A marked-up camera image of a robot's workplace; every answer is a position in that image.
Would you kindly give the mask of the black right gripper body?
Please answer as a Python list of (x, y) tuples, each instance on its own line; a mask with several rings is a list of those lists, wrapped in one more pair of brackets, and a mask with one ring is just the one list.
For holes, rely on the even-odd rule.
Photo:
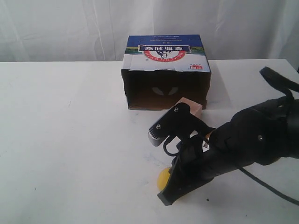
[(230, 123), (213, 129), (180, 125), (171, 132), (178, 137), (178, 153), (171, 167), (172, 184), (207, 184), (215, 177), (232, 171), (235, 166), (233, 134)]

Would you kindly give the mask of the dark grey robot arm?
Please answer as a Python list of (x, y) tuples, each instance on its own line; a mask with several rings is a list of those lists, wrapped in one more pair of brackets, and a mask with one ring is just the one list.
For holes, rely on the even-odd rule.
[(164, 205), (222, 174), (253, 163), (269, 165), (299, 156), (299, 102), (281, 97), (236, 113), (218, 128), (209, 127), (178, 103), (155, 125), (154, 134), (169, 144), (179, 138), (170, 177), (158, 193)]

